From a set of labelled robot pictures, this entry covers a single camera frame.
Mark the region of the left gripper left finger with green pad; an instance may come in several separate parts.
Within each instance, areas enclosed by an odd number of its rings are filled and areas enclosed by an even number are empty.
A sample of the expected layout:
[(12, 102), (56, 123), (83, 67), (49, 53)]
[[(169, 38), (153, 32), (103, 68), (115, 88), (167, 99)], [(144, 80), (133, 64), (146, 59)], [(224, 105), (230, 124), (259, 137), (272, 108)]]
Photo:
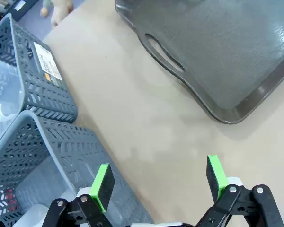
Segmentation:
[(111, 227), (104, 213), (107, 211), (115, 179), (110, 164), (102, 164), (88, 193), (68, 202), (58, 198), (52, 201), (45, 216), (44, 227)]

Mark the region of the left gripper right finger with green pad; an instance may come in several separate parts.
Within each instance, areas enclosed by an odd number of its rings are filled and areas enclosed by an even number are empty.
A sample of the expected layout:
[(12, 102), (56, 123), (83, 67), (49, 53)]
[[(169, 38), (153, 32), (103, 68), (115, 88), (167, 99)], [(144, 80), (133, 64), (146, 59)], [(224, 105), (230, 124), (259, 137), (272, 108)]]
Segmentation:
[(206, 177), (214, 204), (197, 227), (225, 227), (233, 216), (243, 216), (250, 227), (284, 226), (267, 185), (256, 185), (249, 190), (243, 185), (231, 184), (217, 155), (207, 157)]

